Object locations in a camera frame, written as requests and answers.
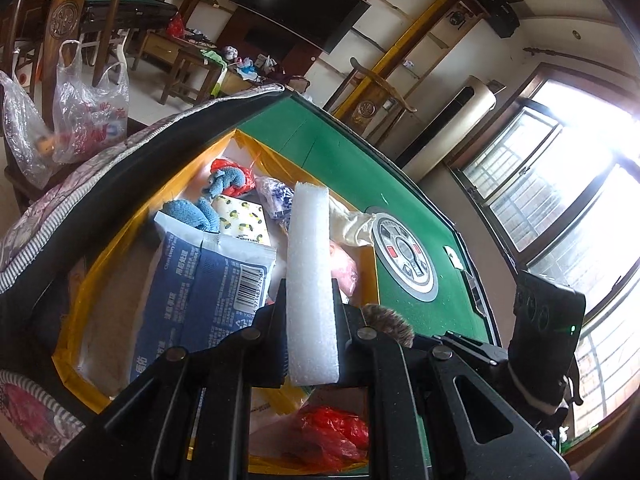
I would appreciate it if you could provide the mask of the brown furry item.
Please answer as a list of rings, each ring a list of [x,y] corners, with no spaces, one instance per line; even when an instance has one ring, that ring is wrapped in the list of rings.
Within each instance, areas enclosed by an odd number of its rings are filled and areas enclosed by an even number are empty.
[[[405,348],[412,347],[414,330],[402,315],[380,304],[367,304],[361,308],[361,312],[367,326],[392,337]]]

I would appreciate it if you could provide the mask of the white foam block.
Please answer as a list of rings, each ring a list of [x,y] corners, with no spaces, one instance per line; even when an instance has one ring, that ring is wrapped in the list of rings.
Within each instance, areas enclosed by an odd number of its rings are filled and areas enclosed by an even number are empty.
[[[293,385],[331,385],[340,379],[330,267],[329,190],[294,188],[286,259],[288,376]]]

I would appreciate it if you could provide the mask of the grey-blue wipes package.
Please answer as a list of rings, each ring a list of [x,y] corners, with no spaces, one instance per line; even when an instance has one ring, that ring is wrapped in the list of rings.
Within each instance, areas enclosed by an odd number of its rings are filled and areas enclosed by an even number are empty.
[[[197,352],[251,326],[266,303],[277,249],[200,231],[159,212],[152,259],[134,326],[129,379],[172,347]]]

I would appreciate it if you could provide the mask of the pink tissue pack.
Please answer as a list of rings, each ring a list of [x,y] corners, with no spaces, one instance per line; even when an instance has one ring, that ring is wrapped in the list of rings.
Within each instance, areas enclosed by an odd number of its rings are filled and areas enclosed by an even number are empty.
[[[341,248],[330,241],[330,268],[332,278],[337,280],[338,288],[347,298],[354,296],[358,284],[358,268],[355,260]]]

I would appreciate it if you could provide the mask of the white cloth bundle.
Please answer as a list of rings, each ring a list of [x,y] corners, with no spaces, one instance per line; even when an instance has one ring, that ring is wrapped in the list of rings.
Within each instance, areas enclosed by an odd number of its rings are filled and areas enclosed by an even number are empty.
[[[349,247],[373,246],[375,214],[350,211],[339,200],[329,196],[330,239]]]

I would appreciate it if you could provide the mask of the lemon print tissue pack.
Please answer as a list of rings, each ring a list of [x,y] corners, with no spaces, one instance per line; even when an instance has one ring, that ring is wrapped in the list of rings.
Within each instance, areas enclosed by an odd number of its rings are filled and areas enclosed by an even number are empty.
[[[218,195],[212,207],[219,216],[220,232],[249,242],[271,245],[262,206],[236,197]]]

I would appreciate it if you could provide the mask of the blue microfiber towel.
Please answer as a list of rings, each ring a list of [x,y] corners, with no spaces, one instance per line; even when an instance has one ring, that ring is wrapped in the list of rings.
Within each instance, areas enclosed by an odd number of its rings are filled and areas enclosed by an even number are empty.
[[[183,198],[170,200],[163,204],[162,213],[203,232],[220,232],[219,214],[203,197],[195,203]]]

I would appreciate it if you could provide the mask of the blue white plastic bag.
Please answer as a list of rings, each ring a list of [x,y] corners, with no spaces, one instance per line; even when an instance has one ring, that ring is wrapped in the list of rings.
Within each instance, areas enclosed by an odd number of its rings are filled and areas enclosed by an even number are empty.
[[[255,188],[266,214],[287,231],[294,197],[292,188],[272,177],[256,177]]]

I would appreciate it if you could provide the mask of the small blue towel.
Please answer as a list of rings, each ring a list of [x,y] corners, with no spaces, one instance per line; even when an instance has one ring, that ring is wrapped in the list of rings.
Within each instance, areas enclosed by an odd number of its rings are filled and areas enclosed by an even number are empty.
[[[242,188],[244,185],[246,185],[244,172],[239,168],[228,166],[216,169],[209,175],[202,194],[208,198],[215,198],[228,188]]]

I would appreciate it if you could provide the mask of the red plastic bag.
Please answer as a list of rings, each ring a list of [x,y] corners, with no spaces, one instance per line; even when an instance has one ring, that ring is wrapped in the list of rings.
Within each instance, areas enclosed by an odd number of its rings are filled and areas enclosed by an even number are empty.
[[[209,168],[211,196],[241,197],[255,188],[254,172],[228,158],[216,158]]]

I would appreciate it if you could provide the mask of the black phone on table edge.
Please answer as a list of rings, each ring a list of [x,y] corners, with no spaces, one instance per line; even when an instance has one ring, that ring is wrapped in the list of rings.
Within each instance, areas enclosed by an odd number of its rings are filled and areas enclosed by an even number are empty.
[[[470,295],[473,311],[482,318],[487,318],[485,298],[482,289],[480,288],[480,284],[478,284],[478,281],[476,280],[476,278],[474,278],[474,275],[469,271],[461,270],[460,273],[463,278],[466,290]]]

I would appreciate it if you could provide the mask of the round mahjong table centre panel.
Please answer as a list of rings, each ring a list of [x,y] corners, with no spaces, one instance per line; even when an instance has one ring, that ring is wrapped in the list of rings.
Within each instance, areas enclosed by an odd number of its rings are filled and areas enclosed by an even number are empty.
[[[371,206],[366,213],[373,218],[371,236],[376,255],[396,284],[418,301],[434,301],[438,294],[438,277],[420,240],[382,208]]]

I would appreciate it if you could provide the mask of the yellow-edged white tray box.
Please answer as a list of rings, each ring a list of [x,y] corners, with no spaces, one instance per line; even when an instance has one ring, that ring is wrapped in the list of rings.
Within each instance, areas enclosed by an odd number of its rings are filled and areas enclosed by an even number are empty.
[[[190,188],[229,145],[296,188],[283,242],[206,233],[160,205]],[[283,384],[361,388],[367,437],[304,429],[314,455],[367,463],[373,479],[426,475],[405,352],[344,304],[331,280],[328,190],[241,131],[222,137],[134,214],[82,282],[54,360],[122,360],[108,398],[79,374],[68,385],[96,413],[46,469],[49,479],[247,479],[250,401]],[[303,198],[315,195],[316,206]]]

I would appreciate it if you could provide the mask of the white paper slip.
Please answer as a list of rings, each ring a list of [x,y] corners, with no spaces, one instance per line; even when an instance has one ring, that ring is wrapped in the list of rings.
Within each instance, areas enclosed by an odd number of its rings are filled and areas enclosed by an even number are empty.
[[[444,247],[444,251],[446,252],[452,266],[458,270],[465,270],[465,266],[462,263],[460,257],[458,256],[458,254],[456,253],[456,251],[454,250],[454,248],[451,248],[449,246],[445,246]]]

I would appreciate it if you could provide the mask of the wooden chair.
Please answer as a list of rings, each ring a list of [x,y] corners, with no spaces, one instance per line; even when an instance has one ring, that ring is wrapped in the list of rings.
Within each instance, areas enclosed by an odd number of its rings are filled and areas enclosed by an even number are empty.
[[[399,107],[392,126],[406,113],[416,112],[416,108],[386,79],[365,68],[353,56],[349,62],[352,70],[324,103],[322,110],[360,136],[366,133],[370,122],[387,101]]]

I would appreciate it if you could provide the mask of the white standing air conditioner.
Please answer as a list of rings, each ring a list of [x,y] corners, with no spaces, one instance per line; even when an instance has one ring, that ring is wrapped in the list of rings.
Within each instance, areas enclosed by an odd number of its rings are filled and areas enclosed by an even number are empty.
[[[419,183],[496,106],[495,92],[469,76],[461,89],[397,156],[395,164]]]

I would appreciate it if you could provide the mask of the clear plastic bag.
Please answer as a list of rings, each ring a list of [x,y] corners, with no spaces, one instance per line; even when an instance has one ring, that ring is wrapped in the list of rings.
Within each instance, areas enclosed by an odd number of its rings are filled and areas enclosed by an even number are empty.
[[[65,40],[58,49],[52,102],[53,160],[84,162],[126,139],[129,78],[126,58],[107,66],[97,84],[81,79],[81,44]]]

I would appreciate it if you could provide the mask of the black television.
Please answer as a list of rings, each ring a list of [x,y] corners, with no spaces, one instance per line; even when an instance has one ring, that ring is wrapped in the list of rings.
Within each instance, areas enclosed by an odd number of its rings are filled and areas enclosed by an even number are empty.
[[[366,0],[231,0],[330,53],[370,8]]]

